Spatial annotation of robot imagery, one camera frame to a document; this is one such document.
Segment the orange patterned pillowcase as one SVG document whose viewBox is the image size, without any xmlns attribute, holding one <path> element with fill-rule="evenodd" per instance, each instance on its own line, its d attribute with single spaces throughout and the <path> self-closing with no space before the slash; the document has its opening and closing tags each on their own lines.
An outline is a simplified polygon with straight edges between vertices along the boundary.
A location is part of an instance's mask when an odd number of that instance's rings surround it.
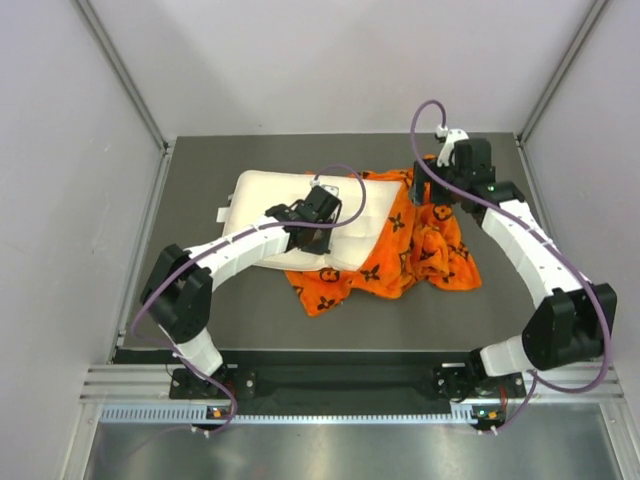
<svg viewBox="0 0 640 480">
<path fill-rule="evenodd" d="M 362 171 L 360 176 L 384 185 L 401 182 L 402 186 L 387 209 L 386 223 L 373 252 L 359 269 L 324 267 L 285 273 L 309 316 L 330 311 L 354 290 L 396 300 L 422 281 L 445 291 L 465 292 L 482 286 L 453 208 L 429 201 L 416 207 L 409 200 L 412 168 Z"/>
</svg>

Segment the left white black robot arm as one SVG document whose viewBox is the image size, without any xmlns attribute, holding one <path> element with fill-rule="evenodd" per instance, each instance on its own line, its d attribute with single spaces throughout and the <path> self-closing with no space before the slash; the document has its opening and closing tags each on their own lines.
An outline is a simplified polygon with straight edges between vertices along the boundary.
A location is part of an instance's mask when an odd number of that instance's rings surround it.
<svg viewBox="0 0 640 480">
<path fill-rule="evenodd" d="M 313 244 L 325 247 L 341 212 L 338 189 L 314 185 L 291 205 L 279 204 L 239 231 L 207 244 L 164 248 L 141 294 L 135 321 L 149 315 L 173 353 L 192 370 L 192 384 L 205 396 L 226 387 L 223 357 L 208 331 L 213 292 L 247 268 L 275 255 Z"/>
</svg>

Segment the white pillow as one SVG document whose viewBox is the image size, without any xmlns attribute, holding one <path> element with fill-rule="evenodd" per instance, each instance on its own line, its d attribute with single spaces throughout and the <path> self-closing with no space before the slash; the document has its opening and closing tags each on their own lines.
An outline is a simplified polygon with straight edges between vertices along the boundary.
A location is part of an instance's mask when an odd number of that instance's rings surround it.
<svg viewBox="0 0 640 480">
<path fill-rule="evenodd" d="M 225 235 L 252 223 L 268 208 L 278 204 L 291 204 L 310 192 L 313 176 L 248 170 L 236 183 L 230 204 L 218 209 L 216 221 L 222 223 Z M 362 192 L 357 180 L 348 177 L 323 176 L 323 185 L 338 189 L 342 201 L 339 219 L 353 216 L 365 198 L 364 210 L 352 223 L 332 231 L 329 251 L 315 255 L 300 250 L 269 257 L 260 262 L 265 268 L 292 271 L 317 271 L 333 268 L 356 271 L 369 257 L 391 213 L 397 193 L 398 181 L 366 180 Z"/>
</svg>

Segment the left aluminium corner post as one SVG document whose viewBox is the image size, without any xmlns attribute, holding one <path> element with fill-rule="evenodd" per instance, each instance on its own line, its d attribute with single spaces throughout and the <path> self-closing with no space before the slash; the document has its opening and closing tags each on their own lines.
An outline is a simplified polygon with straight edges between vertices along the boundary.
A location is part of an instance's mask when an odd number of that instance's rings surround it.
<svg viewBox="0 0 640 480">
<path fill-rule="evenodd" d="M 123 88 L 126 97 L 142 121 L 153 143 L 161 151 L 165 151 L 168 148 L 168 141 L 165 139 L 165 136 L 153 118 L 147 103 L 143 99 L 136 82 L 125 65 L 122 56 L 111 39 L 98 12 L 88 0 L 73 0 L 72 4 L 78 11 L 82 21 L 86 24 L 99 49 L 105 55 L 109 67 Z"/>
</svg>

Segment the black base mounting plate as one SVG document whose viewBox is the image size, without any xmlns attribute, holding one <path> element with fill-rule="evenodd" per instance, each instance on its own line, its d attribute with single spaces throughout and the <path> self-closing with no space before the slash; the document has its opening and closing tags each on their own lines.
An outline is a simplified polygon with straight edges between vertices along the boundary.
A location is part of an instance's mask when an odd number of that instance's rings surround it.
<svg viewBox="0 0 640 480">
<path fill-rule="evenodd" d="M 525 395 L 519 374 L 478 381 L 464 351 L 226 350 L 212 385 L 185 368 L 172 400 L 223 400 L 242 415 L 354 416 L 447 413 L 452 402 L 501 404 Z"/>
</svg>

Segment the right aluminium corner post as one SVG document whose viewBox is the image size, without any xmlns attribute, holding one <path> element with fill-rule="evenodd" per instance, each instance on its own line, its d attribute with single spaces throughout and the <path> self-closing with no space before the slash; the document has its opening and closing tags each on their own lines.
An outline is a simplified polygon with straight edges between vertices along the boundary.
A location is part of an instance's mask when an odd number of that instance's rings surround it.
<svg viewBox="0 0 640 480">
<path fill-rule="evenodd" d="M 554 68 L 538 99 L 535 101 L 532 110 L 527 115 L 522 128 L 515 136 L 517 144 L 520 147 L 524 147 L 534 133 L 537 125 L 558 93 L 572 66 L 585 48 L 593 31 L 604 17 L 610 4 L 610 0 L 594 0 L 589 2 L 588 9 L 571 36 L 570 42 L 564 49 L 558 64 Z"/>
</svg>

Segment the aluminium frame rail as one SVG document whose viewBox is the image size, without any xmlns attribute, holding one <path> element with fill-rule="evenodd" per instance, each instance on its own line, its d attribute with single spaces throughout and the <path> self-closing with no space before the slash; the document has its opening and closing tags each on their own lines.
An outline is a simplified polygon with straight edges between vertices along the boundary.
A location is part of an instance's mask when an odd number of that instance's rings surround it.
<svg viewBox="0 0 640 480">
<path fill-rule="evenodd" d="M 527 373 L 514 374 L 499 385 L 507 390 L 508 402 L 516 405 L 531 393 L 530 401 L 540 404 L 611 403 L 624 400 L 624 393 L 614 369 L 610 369 L 599 386 L 586 393 L 560 392 L 560 387 L 574 389 L 597 372 L 593 363 L 562 367 L 543 375 L 555 387 L 535 381 Z M 357 388 L 387 392 L 393 387 L 412 387 L 418 394 L 435 399 L 465 403 L 491 403 L 498 399 L 498 387 L 463 385 L 462 368 L 444 366 L 440 377 L 425 365 L 232 365 L 218 373 L 239 400 L 256 399 L 278 388 L 351 391 Z M 187 396 L 177 391 L 187 384 L 191 372 L 184 366 L 105 365 L 89 369 L 81 398 L 86 401 L 152 402 Z"/>
</svg>

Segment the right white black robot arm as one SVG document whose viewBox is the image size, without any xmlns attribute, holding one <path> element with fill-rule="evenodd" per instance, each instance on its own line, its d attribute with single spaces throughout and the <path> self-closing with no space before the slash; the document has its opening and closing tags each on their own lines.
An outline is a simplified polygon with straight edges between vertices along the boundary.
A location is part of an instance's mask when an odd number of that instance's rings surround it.
<svg viewBox="0 0 640 480">
<path fill-rule="evenodd" d="M 442 148 L 435 158 L 414 163 L 411 201 L 446 207 L 460 204 L 504 252 L 535 308 L 520 334 L 470 352 L 469 388 L 487 396 L 507 375 L 539 374 L 601 358 L 594 380 L 565 391 L 578 394 L 595 389 L 610 364 L 615 291 L 606 283 L 591 283 L 572 266 L 538 224 L 517 186 L 497 180 L 488 140 L 454 129 L 440 135 L 439 141 Z"/>
</svg>

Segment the aluminium corner post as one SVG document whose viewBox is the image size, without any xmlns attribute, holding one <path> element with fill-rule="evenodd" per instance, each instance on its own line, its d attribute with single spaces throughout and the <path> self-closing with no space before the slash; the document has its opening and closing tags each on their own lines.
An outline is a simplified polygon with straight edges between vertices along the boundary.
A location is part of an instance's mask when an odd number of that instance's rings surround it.
<svg viewBox="0 0 640 480">
<path fill-rule="evenodd" d="M 571 36 L 570 42 L 564 49 L 558 64 L 554 68 L 538 99 L 535 101 L 532 110 L 527 115 L 522 128 L 515 136 L 517 144 L 520 147 L 524 147 L 534 133 L 537 125 L 558 93 L 572 66 L 585 48 L 593 31 L 604 17 L 610 4 L 610 0 L 594 0 L 589 2 L 588 9 Z"/>
<path fill-rule="evenodd" d="M 82 21 L 86 24 L 99 49 L 105 55 L 109 67 L 123 88 L 126 97 L 142 121 L 153 143 L 161 151 L 165 151 L 168 148 L 168 141 L 165 139 L 165 136 L 153 118 L 147 103 L 143 99 L 136 82 L 125 65 L 122 56 L 111 39 L 98 12 L 88 0 L 73 0 L 72 4 L 78 11 Z"/>
</svg>

